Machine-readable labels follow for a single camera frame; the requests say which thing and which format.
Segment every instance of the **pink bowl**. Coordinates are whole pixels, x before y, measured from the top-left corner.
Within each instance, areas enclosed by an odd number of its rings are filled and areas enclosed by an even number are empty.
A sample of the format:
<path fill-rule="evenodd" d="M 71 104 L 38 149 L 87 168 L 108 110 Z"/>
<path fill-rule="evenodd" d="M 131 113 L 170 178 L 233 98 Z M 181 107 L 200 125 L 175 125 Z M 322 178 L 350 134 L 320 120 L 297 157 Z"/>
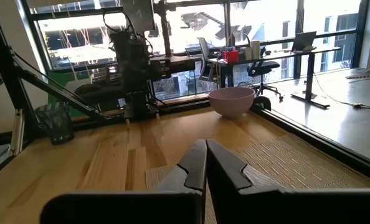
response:
<path fill-rule="evenodd" d="M 230 87 L 209 93 L 210 105 L 222 116 L 236 117 L 248 111 L 253 104 L 255 92 L 250 88 Z"/>

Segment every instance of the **mesh trash can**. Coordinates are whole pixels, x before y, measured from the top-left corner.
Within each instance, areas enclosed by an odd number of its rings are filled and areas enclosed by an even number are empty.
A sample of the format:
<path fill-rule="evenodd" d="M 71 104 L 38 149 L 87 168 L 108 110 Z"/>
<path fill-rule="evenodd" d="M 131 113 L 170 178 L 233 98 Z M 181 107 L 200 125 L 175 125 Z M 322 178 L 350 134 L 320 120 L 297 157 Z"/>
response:
<path fill-rule="evenodd" d="M 74 138 L 67 103 L 58 102 L 40 106 L 36 109 L 36 115 L 53 145 L 63 144 Z"/>

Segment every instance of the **desk leg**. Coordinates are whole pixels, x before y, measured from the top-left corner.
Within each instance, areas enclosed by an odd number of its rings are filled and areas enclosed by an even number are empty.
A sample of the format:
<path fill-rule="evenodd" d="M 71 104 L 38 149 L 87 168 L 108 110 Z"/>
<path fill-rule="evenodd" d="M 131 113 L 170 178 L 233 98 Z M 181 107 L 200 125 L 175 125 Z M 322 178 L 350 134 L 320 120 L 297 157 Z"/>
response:
<path fill-rule="evenodd" d="M 228 87 L 234 87 L 234 67 L 228 67 Z"/>
<path fill-rule="evenodd" d="M 306 90 L 305 90 L 305 100 L 306 101 L 311 101 L 311 97 L 312 97 L 314 66 L 315 66 L 315 54 L 310 54 L 310 56 L 308 57 L 307 85 L 306 85 Z"/>
<path fill-rule="evenodd" d="M 225 84 L 226 76 L 224 74 L 224 69 L 219 66 L 219 77 L 220 77 L 220 88 L 225 88 L 227 85 Z"/>
<path fill-rule="evenodd" d="M 310 103 L 315 106 L 319 106 L 324 109 L 327 109 L 330 106 L 329 104 L 320 103 L 317 100 L 311 99 L 312 98 L 312 83 L 314 79 L 314 66 L 315 66 L 315 54 L 310 54 L 310 56 L 308 57 L 307 84 L 306 84 L 305 95 L 293 93 L 292 97 L 295 97 L 299 100 L 303 100 L 306 103 Z"/>

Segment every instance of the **green panel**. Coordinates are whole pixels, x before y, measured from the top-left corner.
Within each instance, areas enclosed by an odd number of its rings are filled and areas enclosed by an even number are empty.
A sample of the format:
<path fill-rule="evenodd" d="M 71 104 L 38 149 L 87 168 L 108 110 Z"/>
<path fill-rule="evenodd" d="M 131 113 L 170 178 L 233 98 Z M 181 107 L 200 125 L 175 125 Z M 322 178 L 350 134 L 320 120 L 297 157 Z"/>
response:
<path fill-rule="evenodd" d="M 54 81 L 56 81 L 57 83 L 59 83 L 59 85 L 61 86 L 65 86 L 68 82 L 70 81 L 74 81 L 74 76 L 73 76 L 73 73 L 54 73 L 54 72 L 49 72 L 48 73 L 48 77 L 53 79 Z M 77 79 L 78 80 L 82 80 L 82 79 L 86 79 L 86 78 L 89 78 L 88 77 L 88 74 L 86 72 L 79 72 L 77 74 Z M 61 87 L 59 87 L 58 85 L 56 85 L 55 83 L 52 83 L 52 82 L 49 82 L 50 85 L 56 87 L 57 89 L 60 89 L 62 90 Z M 52 96 L 51 94 L 48 94 L 48 103 L 55 103 L 57 102 L 57 98 Z M 72 118 L 76 118 L 76 117 L 79 117 L 79 116 L 84 116 L 83 113 L 79 112 L 78 110 L 76 109 L 73 109 L 72 107 L 70 107 L 70 116 Z"/>

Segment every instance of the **desk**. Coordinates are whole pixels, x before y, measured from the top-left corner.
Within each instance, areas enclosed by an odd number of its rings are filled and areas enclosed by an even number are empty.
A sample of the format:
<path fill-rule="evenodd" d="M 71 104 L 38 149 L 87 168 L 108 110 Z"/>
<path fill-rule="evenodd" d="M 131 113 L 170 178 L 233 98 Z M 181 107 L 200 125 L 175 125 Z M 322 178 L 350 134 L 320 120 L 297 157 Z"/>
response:
<path fill-rule="evenodd" d="M 315 66 L 315 54 L 317 53 L 324 53 L 324 52 L 330 52 L 330 51 L 335 51 L 335 50 L 340 50 L 339 47 L 330 47 L 330 48 L 324 48 L 324 47 L 318 47 L 315 50 L 312 50 L 311 52 L 302 52 L 302 53 L 297 53 L 293 54 L 292 52 L 277 52 L 277 53 L 272 53 L 271 55 L 266 55 L 264 58 L 261 59 L 253 59 L 253 60 L 244 60 L 241 62 L 236 62 L 236 63 L 227 63 L 223 59 L 209 59 L 209 62 L 211 63 L 216 63 L 219 66 L 219 73 L 220 73 L 220 80 L 221 80 L 221 88 L 225 88 L 225 79 L 221 78 L 222 77 L 222 72 L 225 72 L 228 76 L 228 86 L 233 87 L 234 86 L 234 66 L 235 65 L 243 65 L 243 64 L 248 64 L 248 63 L 255 63 L 255 62 L 264 62 L 264 61 L 269 61 L 269 60 L 277 60 L 277 59 L 282 59 L 282 58 L 290 58 L 290 57 L 297 57 L 297 56 L 303 56 L 303 55 L 309 55 L 308 57 L 308 72 L 307 72 L 307 84 L 306 84 L 306 91 L 305 91 L 305 96 L 304 95 L 299 95 L 299 94 L 292 94 L 293 97 L 298 98 L 299 100 L 306 101 L 307 103 L 311 103 L 316 106 L 320 106 L 322 108 L 327 108 L 329 105 L 322 104 L 315 102 L 311 99 L 312 97 L 312 83 L 313 83 L 313 77 L 314 77 L 314 66 Z"/>
<path fill-rule="evenodd" d="M 146 169 L 176 164 L 200 138 L 239 149 L 286 133 L 252 113 L 230 120 L 204 108 L 129 129 L 116 124 L 76 132 L 59 146 L 38 139 L 0 171 L 0 223 L 39 223 L 48 200 L 74 190 L 146 190 Z"/>

